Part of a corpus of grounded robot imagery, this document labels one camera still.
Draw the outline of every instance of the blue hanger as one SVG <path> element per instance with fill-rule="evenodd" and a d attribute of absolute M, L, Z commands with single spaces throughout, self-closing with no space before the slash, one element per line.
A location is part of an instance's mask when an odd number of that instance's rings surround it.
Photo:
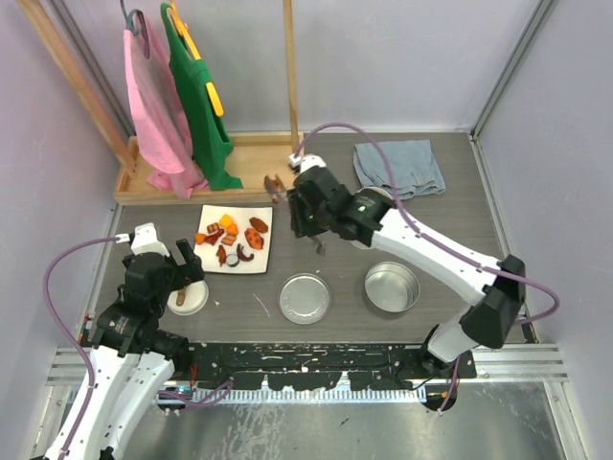
<path fill-rule="evenodd" d="M 128 13 L 125 10 L 124 0 L 119 0 L 119 3 L 122 7 L 122 13 L 124 14 L 125 28 L 128 31 L 131 31 L 134 36 L 142 34 L 143 40 L 145 41 L 145 58 L 149 59 L 149 35 L 147 33 L 147 23 L 145 22 L 145 15 L 142 11 L 136 9 Z M 138 29 L 134 24 L 134 14 L 138 16 L 139 22 L 141 23 L 140 29 Z"/>

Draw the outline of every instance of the wooden base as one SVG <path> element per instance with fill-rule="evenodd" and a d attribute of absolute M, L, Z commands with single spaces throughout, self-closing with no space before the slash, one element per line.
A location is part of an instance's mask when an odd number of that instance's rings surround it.
<path fill-rule="evenodd" d="M 115 199 L 119 204 L 197 204 L 219 202 L 269 201 L 263 187 L 267 174 L 278 174 L 286 187 L 290 187 L 294 174 L 287 166 L 291 154 L 289 132 L 242 132 L 231 134 L 234 150 L 226 160 L 226 171 L 242 181 L 242 189 L 219 191 L 196 190 L 190 199 L 180 199 L 170 191 L 157 190 L 147 183 L 153 168 L 141 157 L 136 137 L 128 141 L 128 149 L 136 161 L 136 175 L 130 178 L 121 168 L 115 184 Z"/>

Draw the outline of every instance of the wooden frame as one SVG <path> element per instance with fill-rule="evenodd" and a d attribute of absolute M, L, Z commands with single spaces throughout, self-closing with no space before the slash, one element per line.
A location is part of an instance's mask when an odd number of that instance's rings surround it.
<path fill-rule="evenodd" d="M 298 148 L 302 133 L 298 131 L 298 96 L 292 0 L 284 0 L 285 53 L 287 59 L 287 87 L 289 92 L 290 132 L 231 133 L 235 146 L 226 160 L 229 174 L 239 177 L 242 189 L 223 191 L 194 191 L 192 198 L 179 199 L 174 192 L 159 191 L 147 184 L 153 168 L 141 157 L 138 140 L 132 137 L 126 143 L 122 134 L 106 112 L 96 89 L 86 77 L 69 45 L 41 5 L 40 0 L 17 0 L 41 41 L 53 56 L 57 67 L 70 82 L 81 102 L 91 115 L 104 140 L 122 165 L 115 184 L 115 199 L 129 204 L 193 204 L 222 201 L 268 200 L 263 188 L 267 174 L 278 174 L 284 184 L 291 184 L 293 175 L 287 166 L 287 157 Z"/>

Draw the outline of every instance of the white tray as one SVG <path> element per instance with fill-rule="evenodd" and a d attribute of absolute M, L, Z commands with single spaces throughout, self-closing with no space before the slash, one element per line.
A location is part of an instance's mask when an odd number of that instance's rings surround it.
<path fill-rule="evenodd" d="M 239 208 L 233 206 L 211 206 L 205 204 L 202 206 L 202 214 L 200 216 L 200 224 L 198 225 L 198 233 L 207 234 L 207 226 L 212 223 L 219 223 L 221 217 L 227 214 L 230 216 L 235 224 L 238 226 L 238 237 L 234 245 L 223 245 L 226 254 L 236 254 L 238 244 L 242 244 L 244 247 L 243 252 L 249 256 L 254 254 L 255 258 L 251 262 L 243 262 L 231 268 L 224 264 L 219 266 L 219 258 L 216 256 L 217 249 L 221 244 L 221 240 L 225 237 L 225 233 L 217 240 L 217 243 L 213 246 L 207 242 L 203 244 L 196 244 L 193 252 L 202 260 L 202 269 L 209 273 L 228 273 L 236 275 L 248 275 L 255 273 L 265 273 L 268 269 L 268 257 L 270 256 L 270 238 L 272 233 L 272 207 L 265 208 Z M 268 225 L 268 232 L 261 235 L 264 239 L 264 248 L 260 251 L 253 249 L 247 239 L 245 238 L 245 230 L 251 227 L 249 223 L 250 218 L 258 218 Z"/>

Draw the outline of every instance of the blue towel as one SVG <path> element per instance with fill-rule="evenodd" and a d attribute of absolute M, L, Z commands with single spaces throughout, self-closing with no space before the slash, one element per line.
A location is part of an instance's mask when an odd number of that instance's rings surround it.
<path fill-rule="evenodd" d="M 400 199 L 413 196 L 441 194 L 445 185 L 430 141 L 380 142 L 390 160 L 397 195 Z M 381 157 L 371 144 L 356 144 L 353 166 L 363 187 L 380 187 L 391 192 L 392 186 Z"/>

